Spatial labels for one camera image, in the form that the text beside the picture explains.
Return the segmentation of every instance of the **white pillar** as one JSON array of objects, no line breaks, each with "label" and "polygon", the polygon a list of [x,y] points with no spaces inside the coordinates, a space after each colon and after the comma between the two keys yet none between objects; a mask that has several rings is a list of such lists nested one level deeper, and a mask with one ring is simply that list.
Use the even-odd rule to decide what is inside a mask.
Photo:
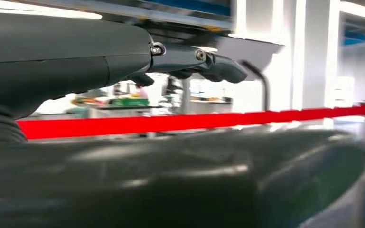
[{"label": "white pillar", "polygon": [[293,108],[332,107],[337,76],[340,0],[297,0]]},{"label": "white pillar", "polygon": [[233,32],[254,40],[280,43],[284,0],[233,0]]},{"label": "white pillar", "polygon": [[271,109],[332,107],[340,0],[233,2],[235,33],[285,46],[264,71]]},{"label": "white pillar", "polygon": [[182,80],[181,114],[191,114],[190,78]]},{"label": "white pillar", "polygon": [[[270,83],[270,108],[273,111],[291,108],[292,45],[290,42],[292,39],[290,36],[293,34],[294,23],[292,21],[294,19],[291,18],[295,11],[295,4],[286,6],[286,1],[235,0],[232,4],[235,34],[243,38],[285,46],[273,55],[269,66],[263,71]],[[251,100],[248,99],[259,100],[262,98],[262,93],[256,94],[256,96],[248,97],[247,100],[243,100],[245,99],[243,97],[238,99],[243,104],[249,104]],[[251,109],[245,110],[260,111],[261,107],[253,104]]]}]

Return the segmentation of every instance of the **blurred background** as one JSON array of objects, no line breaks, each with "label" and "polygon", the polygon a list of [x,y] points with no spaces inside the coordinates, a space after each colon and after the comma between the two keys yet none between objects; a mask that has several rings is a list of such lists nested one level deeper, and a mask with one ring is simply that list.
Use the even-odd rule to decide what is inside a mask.
[{"label": "blurred background", "polygon": [[[0,1],[3,9],[56,16],[72,15],[62,10],[76,10],[77,18],[141,27],[156,42],[195,46],[233,60],[247,60],[265,74],[273,111],[351,107],[365,101],[365,0],[18,0]],[[154,84],[149,87],[122,81],[68,94],[44,102],[23,120],[262,111],[265,87],[248,74],[245,81],[231,84],[210,82],[200,75],[178,80],[152,73]],[[364,138],[364,120],[340,117],[333,124]],[[328,211],[339,210],[338,214],[326,212],[305,226],[349,227],[357,189],[351,189]]]}]

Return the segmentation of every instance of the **person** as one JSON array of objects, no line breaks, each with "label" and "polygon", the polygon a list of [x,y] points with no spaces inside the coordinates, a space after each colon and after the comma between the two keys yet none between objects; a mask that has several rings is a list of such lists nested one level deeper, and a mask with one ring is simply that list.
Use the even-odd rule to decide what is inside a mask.
[{"label": "person", "polygon": [[135,84],[137,92],[136,94],[140,97],[140,98],[144,98],[144,99],[148,99],[149,95],[146,93],[146,91],[143,89],[142,86]]}]

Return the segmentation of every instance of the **ceiling light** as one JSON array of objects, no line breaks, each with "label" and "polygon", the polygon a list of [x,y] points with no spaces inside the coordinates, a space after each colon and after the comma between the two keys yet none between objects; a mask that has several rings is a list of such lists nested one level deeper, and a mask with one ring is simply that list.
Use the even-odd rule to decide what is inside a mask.
[{"label": "ceiling light", "polygon": [[45,6],[36,6],[24,3],[0,0],[0,13],[42,15],[63,18],[87,18],[101,19],[102,16],[96,13],[80,12],[68,9],[58,9]]},{"label": "ceiling light", "polygon": [[211,51],[211,52],[217,52],[217,48],[214,47],[198,47],[198,46],[193,46],[194,48],[199,48],[202,49],[204,51]]},{"label": "ceiling light", "polygon": [[365,6],[343,1],[340,3],[340,11],[365,18]]}]

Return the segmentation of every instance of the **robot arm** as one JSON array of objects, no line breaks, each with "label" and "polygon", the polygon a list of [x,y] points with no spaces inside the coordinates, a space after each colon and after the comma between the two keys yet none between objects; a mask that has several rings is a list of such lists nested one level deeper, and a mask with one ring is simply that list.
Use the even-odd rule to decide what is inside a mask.
[{"label": "robot arm", "polygon": [[130,25],[101,20],[0,13],[0,110],[14,119],[45,100],[133,80],[144,73],[194,72],[212,81],[240,82],[245,70],[232,60],[198,48],[155,43]]}]

